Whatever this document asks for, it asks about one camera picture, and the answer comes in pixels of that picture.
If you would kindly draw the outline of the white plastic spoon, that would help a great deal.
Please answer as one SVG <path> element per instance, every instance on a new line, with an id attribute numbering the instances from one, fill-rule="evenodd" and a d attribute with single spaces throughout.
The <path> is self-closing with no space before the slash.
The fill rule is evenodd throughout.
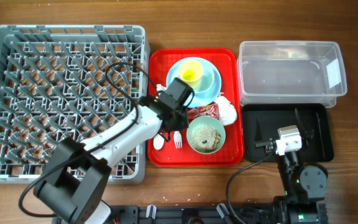
<path id="1" fill-rule="evenodd" d="M 161 148 L 163 147 L 164 145 L 164 138 L 157 134 L 154 138 L 153 138 L 153 146 L 154 146 L 154 149 L 155 150 L 161 150 Z"/>

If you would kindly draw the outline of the green bowl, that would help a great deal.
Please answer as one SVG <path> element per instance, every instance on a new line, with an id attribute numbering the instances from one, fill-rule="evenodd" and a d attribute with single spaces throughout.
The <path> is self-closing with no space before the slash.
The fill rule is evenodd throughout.
<path id="1" fill-rule="evenodd" d="M 218 148 L 213 152 L 210 152 L 210 153 L 198 152 L 195 149 L 193 149 L 193 146 L 191 145 L 191 132 L 192 132 L 192 130 L 194 130 L 197 126 L 202 125 L 202 124 L 212 126 L 221 135 Z M 189 127 L 186 130 L 186 139 L 188 141 L 188 144 L 190 145 L 190 147 L 194 151 L 196 151 L 196 152 L 198 152 L 200 154 L 214 154 L 215 152 L 218 152 L 220 150 L 220 148 L 222 148 L 222 146 L 223 146 L 223 144 L 224 144 L 224 142 L 226 140 L 226 131 L 224 129 L 224 126 L 221 124 L 221 122 L 219 120 L 217 120 L 215 118 L 212 118 L 210 116 L 201 116 L 201 117 L 195 118 L 193 121 L 190 122 Z"/>

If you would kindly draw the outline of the white plastic fork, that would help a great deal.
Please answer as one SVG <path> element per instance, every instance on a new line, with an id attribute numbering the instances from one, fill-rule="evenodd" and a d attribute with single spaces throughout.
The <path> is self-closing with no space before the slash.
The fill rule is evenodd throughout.
<path id="1" fill-rule="evenodd" d="M 181 132 L 175 131 L 173 133 L 173 140 L 174 140 L 175 147 L 177 149 L 181 149 L 183 147 L 183 139 L 181 136 Z"/>

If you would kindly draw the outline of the rice food waste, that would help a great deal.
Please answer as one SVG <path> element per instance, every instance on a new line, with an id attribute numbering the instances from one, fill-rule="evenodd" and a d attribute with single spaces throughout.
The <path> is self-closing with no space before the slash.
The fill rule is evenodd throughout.
<path id="1" fill-rule="evenodd" d="M 218 148 L 221 135 L 209 125 L 199 125 L 191 132 L 193 149 L 202 153 L 210 153 Z"/>

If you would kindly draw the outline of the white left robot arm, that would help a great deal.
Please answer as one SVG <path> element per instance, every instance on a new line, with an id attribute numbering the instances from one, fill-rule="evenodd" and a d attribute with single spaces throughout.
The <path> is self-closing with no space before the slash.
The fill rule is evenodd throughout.
<path id="1" fill-rule="evenodd" d="M 175 78 L 157 97 L 142 97 L 123 119 L 102 133 L 83 140 L 60 141 L 33 194 L 67 223 L 103 223 L 110 210 L 102 203 L 112 168 L 139 144 L 158 133 L 188 127 L 187 99 L 193 89 Z"/>

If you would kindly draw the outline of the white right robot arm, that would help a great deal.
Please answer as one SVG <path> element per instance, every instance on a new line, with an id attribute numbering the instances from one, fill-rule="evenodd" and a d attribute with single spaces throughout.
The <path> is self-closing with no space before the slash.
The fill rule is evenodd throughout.
<path id="1" fill-rule="evenodd" d="M 326 206 L 319 202 L 325 198 L 328 184 L 327 169 L 317 163 L 304 163 L 299 150 L 313 138 L 313 131 L 306 131 L 298 110 L 296 125 L 278 129 L 277 139 L 262 139 L 260 123 L 254 145 L 262 148 L 266 157 L 275 156 L 278 171 L 285 190 L 284 196 L 276 196 L 268 211 L 269 223 L 317 223 L 328 222 Z"/>

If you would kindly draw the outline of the white napkin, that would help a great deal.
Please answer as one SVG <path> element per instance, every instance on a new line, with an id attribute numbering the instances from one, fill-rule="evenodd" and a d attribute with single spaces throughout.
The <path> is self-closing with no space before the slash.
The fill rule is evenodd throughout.
<path id="1" fill-rule="evenodd" d="M 223 126 L 233 124 L 237 120 L 236 109 L 226 97 L 218 96 L 214 102 L 218 105 L 219 121 Z"/>

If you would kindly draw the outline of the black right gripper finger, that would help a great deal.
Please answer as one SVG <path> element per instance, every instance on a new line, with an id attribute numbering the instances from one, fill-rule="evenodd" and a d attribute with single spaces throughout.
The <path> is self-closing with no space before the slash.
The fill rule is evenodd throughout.
<path id="1" fill-rule="evenodd" d="M 260 122 L 259 120 L 256 121 L 256 131 L 255 131 L 255 143 L 259 143 L 263 141 L 263 136 L 262 136 L 262 130 L 260 127 Z"/>
<path id="2" fill-rule="evenodd" d="M 299 115 L 299 112 L 298 112 L 298 109 L 295 108 L 295 118 L 296 118 L 296 122 L 297 122 L 297 126 L 298 126 L 298 129 L 301 133 L 305 133 L 306 132 L 306 129 L 303 125 L 303 122 L 300 118 L 300 115 Z"/>

